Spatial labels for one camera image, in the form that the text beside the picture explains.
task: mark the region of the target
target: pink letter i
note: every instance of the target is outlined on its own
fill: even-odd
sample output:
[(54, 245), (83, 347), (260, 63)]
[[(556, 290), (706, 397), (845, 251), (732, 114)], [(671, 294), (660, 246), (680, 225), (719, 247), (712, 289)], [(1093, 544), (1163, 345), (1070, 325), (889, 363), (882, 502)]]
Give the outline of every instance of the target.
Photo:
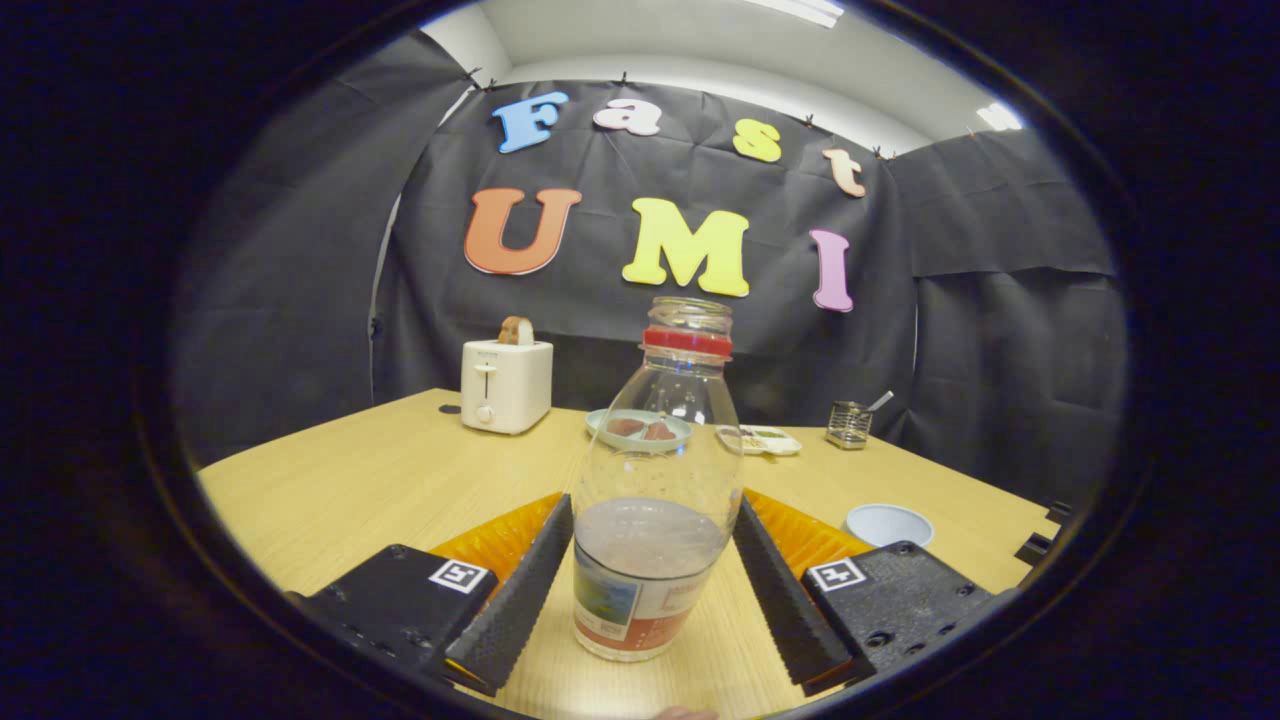
[(854, 299), (845, 291), (849, 241), (827, 231), (809, 231), (809, 237), (818, 243), (818, 292), (813, 293), (813, 301), (818, 307), (849, 313), (854, 309)]

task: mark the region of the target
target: white wall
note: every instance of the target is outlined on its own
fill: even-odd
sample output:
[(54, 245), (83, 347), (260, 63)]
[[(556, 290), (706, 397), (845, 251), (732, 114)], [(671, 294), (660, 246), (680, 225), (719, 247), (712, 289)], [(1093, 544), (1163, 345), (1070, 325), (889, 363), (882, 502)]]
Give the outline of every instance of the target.
[(503, 82), (503, 76), (511, 72), (507, 49), (480, 5), (454, 10), (422, 26), (422, 32), (453, 55), (462, 69), (483, 68), (475, 74), (480, 85), (489, 85), (490, 78)]
[(704, 90), (764, 105), (800, 119), (812, 114), (815, 126), (863, 147), (879, 146), (883, 155), (902, 154), (932, 143), (923, 133), (901, 122), (820, 87), (742, 65), (694, 58), (672, 55), (564, 58), (520, 65), (500, 76), (498, 83), (539, 79), (620, 79), (623, 70), (627, 73), (627, 81)]

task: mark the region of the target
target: bottle label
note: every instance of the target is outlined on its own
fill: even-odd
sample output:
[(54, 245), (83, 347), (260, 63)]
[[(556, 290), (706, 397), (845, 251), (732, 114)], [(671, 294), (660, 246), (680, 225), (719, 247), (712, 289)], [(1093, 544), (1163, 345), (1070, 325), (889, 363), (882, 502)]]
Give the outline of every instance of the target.
[(710, 568), (695, 575), (654, 580), (609, 570), (573, 542), (573, 621), (604, 647), (641, 651), (676, 637), (694, 610)]

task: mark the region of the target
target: clip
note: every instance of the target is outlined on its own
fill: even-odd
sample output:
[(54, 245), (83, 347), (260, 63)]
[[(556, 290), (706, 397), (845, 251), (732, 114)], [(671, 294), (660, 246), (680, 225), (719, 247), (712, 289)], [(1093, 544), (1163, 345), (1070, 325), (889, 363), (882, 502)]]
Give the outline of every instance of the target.
[(475, 78), (475, 74), (479, 73), (484, 68), (474, 68), (470, 73), (466, 74), (466, 78), (468, 81), (471, 81), (471, 86), (475, 87), (476, 90), (484, 90), (483, 87), (480, 87), (480, 83), (476, 82), (476, 78)]

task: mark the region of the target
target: foam letter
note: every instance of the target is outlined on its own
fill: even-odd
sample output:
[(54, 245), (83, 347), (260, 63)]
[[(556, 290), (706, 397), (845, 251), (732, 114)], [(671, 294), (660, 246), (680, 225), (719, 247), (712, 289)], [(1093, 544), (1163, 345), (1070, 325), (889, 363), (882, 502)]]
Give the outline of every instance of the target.
[(854, 299), (845, 292), (845, 250), (849, 250), (849, 241), (827, 231), (809, 231), (809, 237), (818, 243), (818, 292), (813, 293), (814, 304), (827, 310), (849, 313), (854, 309)]
[(568, 220), (568, 209), (582, 200), (582, 193), (563, 188), (539, 192), (543, 215), (538, 220), (532, 245), (524, 250), (508, 250), (502, 245), (507, 215), (524, 199), (524, 192), (509, 187), (490, 187), (471, 196), (476, 211), (471, 215), (462, 254), (472, 268), (498, 275), (524, 275), (541, 269), (556, 258)]
[(854, 173), (863, 172), (863, 167), (849, 158), (849, 152), (838, 147), (828, 147), (822, 151), (823, 158), (831, 159), (831, 177), (836, 178), (836, 184), (854, 197), (867, 195), (867, 188), (858, 184)]
[(773, 163), (782, 156), (782, 147), (774, 142), (782, 140), (778, 128), (760, 120), (744, 118), (733, 126), (733, 129), (737, 131), (737, 135), (733, 136), (733, 149), (740, 155), (765, 163)]
[(568, 95), (548, 92), (494, 110), (493, 117), (502, 118), (502, 131), (507, 133), (507, 141), (498, 146), (498, 152), (513, 152), (550, 137), (550, 131), (539, 127), (538, 123), (554, 126), (559, 119), (556, 105), (561, 102), (568, 102)]
[(662, 109), (644, 100), (609, 100), (609, 110), (600, 110), (591, 119), (611, 129), (625, 129), (631, 135), (658, 135)]
[(751, 290), (742, 279), (746, 218), (716, 210), (692, 233), (680, 209), (669, 200), (639, 197), (631, 206), (640, 213), (640, 237), (636, 240), (635, 260), (622, 268), (625, 279), (645, 284), (667, 282), (667, 272), (658, 264), (659, 254), (666, 254), (667, 265), (680, 287), (687, 286), (707, 260), (707, 272), (698, 278), (698, 287), (733, 297), (742, 297)]

